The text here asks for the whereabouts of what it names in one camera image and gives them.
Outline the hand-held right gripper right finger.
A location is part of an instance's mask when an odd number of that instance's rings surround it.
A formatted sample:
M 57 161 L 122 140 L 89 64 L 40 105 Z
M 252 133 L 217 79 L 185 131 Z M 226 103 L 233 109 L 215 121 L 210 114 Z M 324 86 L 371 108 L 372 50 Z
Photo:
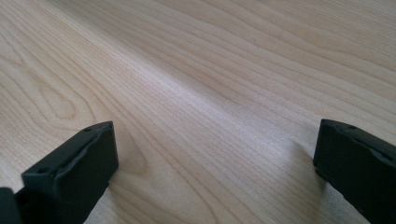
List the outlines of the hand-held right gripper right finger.
M 313 164 L 371 224 L 396 224 L 396 146 L 355 126 L 324 119 Z

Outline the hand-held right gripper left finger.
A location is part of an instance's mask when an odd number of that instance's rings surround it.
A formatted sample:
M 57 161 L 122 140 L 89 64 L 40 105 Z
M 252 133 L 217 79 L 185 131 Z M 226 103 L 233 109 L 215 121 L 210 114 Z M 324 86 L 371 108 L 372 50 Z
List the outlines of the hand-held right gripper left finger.
M 24 224 L 83 224 L 119 167 L 111 121 L 87 127 L 21 174 Z

